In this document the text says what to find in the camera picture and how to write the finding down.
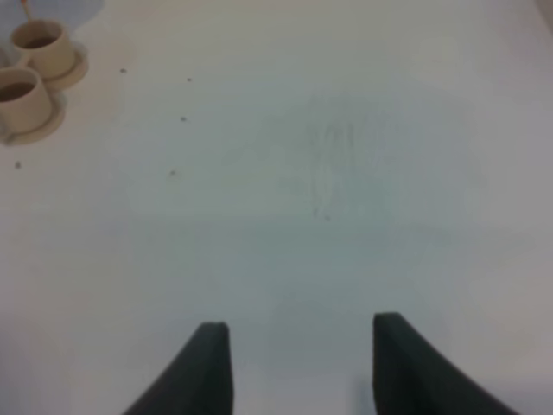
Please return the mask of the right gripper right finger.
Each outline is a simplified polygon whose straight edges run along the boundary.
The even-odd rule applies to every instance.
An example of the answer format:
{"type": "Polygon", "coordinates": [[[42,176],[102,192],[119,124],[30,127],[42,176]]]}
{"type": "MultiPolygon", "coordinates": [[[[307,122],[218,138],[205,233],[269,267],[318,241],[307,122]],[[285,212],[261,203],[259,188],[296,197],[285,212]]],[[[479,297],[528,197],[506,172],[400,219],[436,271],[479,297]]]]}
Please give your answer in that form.
{"type": "Polygon", "coordinates": [[[439,353],[399,313],[372,320],[372,390],[378,414],[513,414],[439,353]]]}

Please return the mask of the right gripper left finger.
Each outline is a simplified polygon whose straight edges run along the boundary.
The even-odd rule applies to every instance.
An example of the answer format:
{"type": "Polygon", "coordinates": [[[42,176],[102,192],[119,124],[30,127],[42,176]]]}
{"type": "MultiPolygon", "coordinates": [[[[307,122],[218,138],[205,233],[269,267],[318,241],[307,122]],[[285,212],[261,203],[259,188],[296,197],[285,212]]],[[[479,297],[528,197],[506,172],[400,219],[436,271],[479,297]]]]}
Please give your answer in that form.
{"type": "Polygon", "coordinates": [[[224,322],[205,322],[125,412],[131,415],[232,415],[233,409],[230,330],[224,322]]]}

